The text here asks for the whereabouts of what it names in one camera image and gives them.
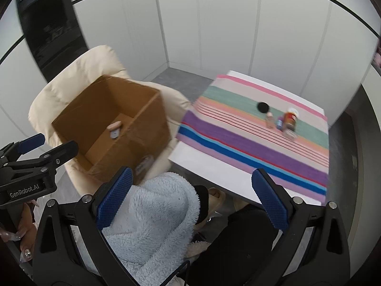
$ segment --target pink stripe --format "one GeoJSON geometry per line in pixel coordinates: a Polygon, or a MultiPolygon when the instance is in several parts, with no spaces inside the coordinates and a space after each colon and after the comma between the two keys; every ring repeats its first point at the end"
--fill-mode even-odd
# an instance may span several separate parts
{"type": "MultiPolygon", "coordinates": [[[[245,172],[250,173],[250,174],[252,174],[253,171],[255,170],[255,168],[253,168],[253,167],[251,167],[251,166],[249,166],[249,165],[247,165],[241,161],[237,161],[237,160],[230,158],[228,156],[225,156],[225,155],[223,155],[223,154],[221,154],[221,153],[219,153],[213,149],[202,146],[200,143],[196,142],[193,139],[190,139],[187,136],[184,136],[183,134],[178,133],[176,137],[180,141],[184,142],[185,144],[188,144],[189,146],[197,149],[198,151],[206,153],[207,155],[210,155],[210,156],[212,156],[218,160],[221,160],[227,164],[230,164],[237,169],[240,169],[240,170],[245,171],[245,172]]],[[[281,185],[284,188],[292,190],[296,193],[303,194],[304,196],[307,196],[307,197],[310,197],[310,198],[315,199],[317,201],[320,201],[321,203],[323,203],[325,201],[325,196],[322,194],[315,193],[309,189],[300,187],[298,185],[295,185],[293,183],[285,181],[284,179],[280,179],[279,177],[276,177],[273,175],[270,175],[270,176],[276,184],[281,185]]]]}
{"type": "Polygon", "coordinates": [[[253,88],[256,88],[258,90],[261,90],[263,92],[266,92],[268,94],[272,94],[273,96],[276,96],[284,101],[287,101],[289,103],[292,103],[292,104],[295,104],[296,106],[302,108],[302,109],[305,109],[306,111],[314,114],[315,116],[318,116],[322,119],[324,119],[325,121],[327,121],[327,117],[325,117],[323,114],[319,113],[318,111],[315,111],[314,109],[311,109],[310,107],[304,105],[304,104],[301,104],[300,102],[298,101],[295,101],[294,99],[291,99],[289,97],[286,97],[274,90],[271,90],[271,89],[268,89],[268,88],[265,88],[265,87],[262,87],[260,85],[257,85],[257,84],[254,84],[252,82],[248,82],[248,81],[245,81],[245,80],[242,80],[240,78],[237,78],[237,77],[234,77],[234,76],[230,76],[230,75],[218,75],[217,78],[226,78],[228,80],[232,80],[234,82],[237,82],[237,83],[240,83],[240,84],[243,84],[243,85],[246,85],[246,86],[250,86],[250,87],[253,87],[253,88]]]}

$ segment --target blue textured pad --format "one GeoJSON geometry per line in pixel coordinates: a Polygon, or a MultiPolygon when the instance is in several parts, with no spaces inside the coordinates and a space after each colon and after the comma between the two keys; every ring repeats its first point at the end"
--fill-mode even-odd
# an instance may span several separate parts
{"type": "Polygon", "coordinates": [[[21,155],[29,153],[37,147],[40,147],[45,143],[45,136],[42,133],[31,136],[30,138],[23,140],[19,143],[17,152],[21,155]]]}
{"type": "Polygon", "coordinates": [[[99,230],[111,225],[132,186],[132,182],[132,170],[126,168],[98,206],[96,225],[99,230]]]}
{"type": "Polygon", "coordinates": [[[253,172],[251,176],[251,185],[260,199],[273,226],[282,231],[287,230],[287,209],[259,170],[253,172]]]}

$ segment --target colorful striped cloth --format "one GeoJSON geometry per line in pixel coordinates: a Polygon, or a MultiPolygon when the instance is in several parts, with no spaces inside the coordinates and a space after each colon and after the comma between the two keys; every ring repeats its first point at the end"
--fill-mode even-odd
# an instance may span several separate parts
{"type": "Polygon", "coordinates": [[[329,150],[326,117],[289,97],[229,75],[219,75],[182,121],[177,138],[245,172],[264,168],[275,183],[324,202],[329,150]],[[295,141],[266,128],[258,102],[275,120],[288,108],[299,112],[295,141]]]}

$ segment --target brown cardboard box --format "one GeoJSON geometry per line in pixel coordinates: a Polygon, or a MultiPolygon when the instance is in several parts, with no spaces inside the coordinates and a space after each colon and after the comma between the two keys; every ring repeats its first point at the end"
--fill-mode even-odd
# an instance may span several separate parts
{"type": "Polygon", "coordinates": [[[82,91],[52,126],[63,143],[78,143],[76,161],[102,182],[127,166],[138,183],[170,141],[160,91],[106,75],[82,91]],[[119,137],[112,139],[106,128],[119,120],[119,137]]]}

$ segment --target metal screw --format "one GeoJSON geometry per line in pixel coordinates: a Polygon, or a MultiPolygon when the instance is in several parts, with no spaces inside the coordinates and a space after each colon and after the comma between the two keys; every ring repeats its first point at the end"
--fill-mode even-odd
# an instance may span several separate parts
{"type": "Polygon", "coordinates": [[[92,196],[90,194],[86,194],[82,197],[82,202],[89,203],[92,200],[92,196]]]}
{"type": "Polygon", "coordinates": [[[47,205],[48,207],[52,207],[54,204],[56,204],[56,200],[54,200],[54,199],[50,199],[50,200],[46,203],[46,205],[47,205]]]}
{"type": "Polygon", "coordinates": [[[337,204],[333,201],[330,201],[328,202],[328,205],[330,206],[331,209],[336,209],[337,208],[337,204]]]}
{"type": "Polygon", "coordinates": [[[294,200],[294,203],[296,203],[296,204],[302,204],[303,203],[303,199],[300,197],[294,197],[294,198],[292,198],[292,200],[294,200]]]}

